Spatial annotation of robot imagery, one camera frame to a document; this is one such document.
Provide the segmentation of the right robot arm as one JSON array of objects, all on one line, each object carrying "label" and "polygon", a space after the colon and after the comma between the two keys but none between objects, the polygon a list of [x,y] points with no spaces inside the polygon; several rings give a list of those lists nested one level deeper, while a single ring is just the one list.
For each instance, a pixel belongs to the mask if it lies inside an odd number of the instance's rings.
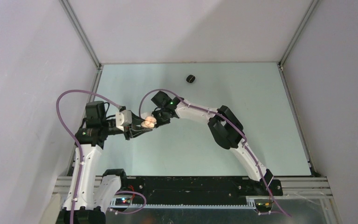
[{"label": "right robot arm", "polygon": [[279,181],[257,158],[245,136],[243,125],[227,106],[210,108],[192,104],[178,95],[171,98],[168,90],[157,89],[155,92],[151,100],[157,108],[151,116],[156,120],[156,127],[169,124],[173,118],[206,124],[215,142],[230,151],[245,168],[256,194],[271,196],[279,191]]}]

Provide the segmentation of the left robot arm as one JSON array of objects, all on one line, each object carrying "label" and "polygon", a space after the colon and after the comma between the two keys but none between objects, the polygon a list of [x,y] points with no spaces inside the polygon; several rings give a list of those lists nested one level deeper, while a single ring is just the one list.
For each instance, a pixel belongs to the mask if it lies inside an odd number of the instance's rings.
[{"label": "left robot arm", "polygon": [[156,119],[141,118],[122,107],[115,115],[107,116],[110,104],[103,101],[87,103],[86,117],[75,137],[75,165],[71,185],[58,224],[104,224],[106,212],[116,194],[129,188],[123,169],[106,170],[102,182],[95,188],[97,165],[104,142],[110,135],[123,135],[126,140],[149,132]]}]

